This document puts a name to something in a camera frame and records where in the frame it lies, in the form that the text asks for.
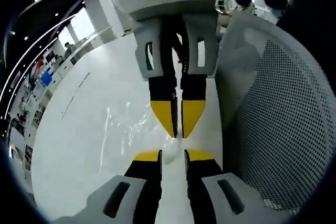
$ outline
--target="black slot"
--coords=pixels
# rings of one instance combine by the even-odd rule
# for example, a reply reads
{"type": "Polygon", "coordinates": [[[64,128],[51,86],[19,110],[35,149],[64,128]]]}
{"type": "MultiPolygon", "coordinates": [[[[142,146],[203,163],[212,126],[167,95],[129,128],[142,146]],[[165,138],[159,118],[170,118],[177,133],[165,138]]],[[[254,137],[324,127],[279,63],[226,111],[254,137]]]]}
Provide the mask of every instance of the black slot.
{"type": "Polygon", "coordinates": [[[122,199],[124,198],[130,184],[121,182],[111,194],[111,197],[107,201],[103,213],[111,218],[117,216],[122,199]]]}
{"type": "Polygon", "coordinates": [[[237,193],[234,191],[234,189],[230,185],[230,183],[223,179],[223,180],[218,181],[218,184],[223,190],[227,198],[227,201],[229,201],[232,212],[235,215],[242,213],[245,207],[242,201],[240,200],[239,196],[237,195],[237,193]]]}

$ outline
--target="white mesh chair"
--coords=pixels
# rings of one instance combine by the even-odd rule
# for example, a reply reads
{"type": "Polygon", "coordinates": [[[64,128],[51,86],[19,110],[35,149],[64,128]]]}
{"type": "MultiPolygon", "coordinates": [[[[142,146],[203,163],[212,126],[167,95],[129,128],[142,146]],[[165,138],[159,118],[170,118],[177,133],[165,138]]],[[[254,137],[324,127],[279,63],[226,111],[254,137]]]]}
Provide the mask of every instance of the white mesh chair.
{"type": "Polygon", "coordinates": [[[336,100],[323,71],[286,32],[239,13],[220,45],[216,83],[224,171],[267,207],[297,213],[335,149],[336,100]]]}

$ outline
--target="white table surface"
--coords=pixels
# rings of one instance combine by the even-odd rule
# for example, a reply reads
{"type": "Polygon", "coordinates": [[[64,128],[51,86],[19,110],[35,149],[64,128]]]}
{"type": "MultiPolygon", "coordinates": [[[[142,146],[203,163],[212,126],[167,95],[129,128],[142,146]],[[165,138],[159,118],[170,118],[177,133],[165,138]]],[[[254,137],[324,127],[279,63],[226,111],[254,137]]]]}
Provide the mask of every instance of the white table surface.
{"type": "MultiPolygon", "coordinates": [[[[207,150],[222,164],[215,81],[207,81],[206,108],[193,133],[172,139],[151,111],[135,49],[134,36],[128,35],[87,53],[46,108],[35,140],[32,181],[35,201],[50,220],[75,215],[90,194],[123,175],[136,154],[160,148],[164,164],[156,223],[194,223],[183,150],[207,150]]],[[[181,65],[174,59],[180,79],[181,65]]]]}

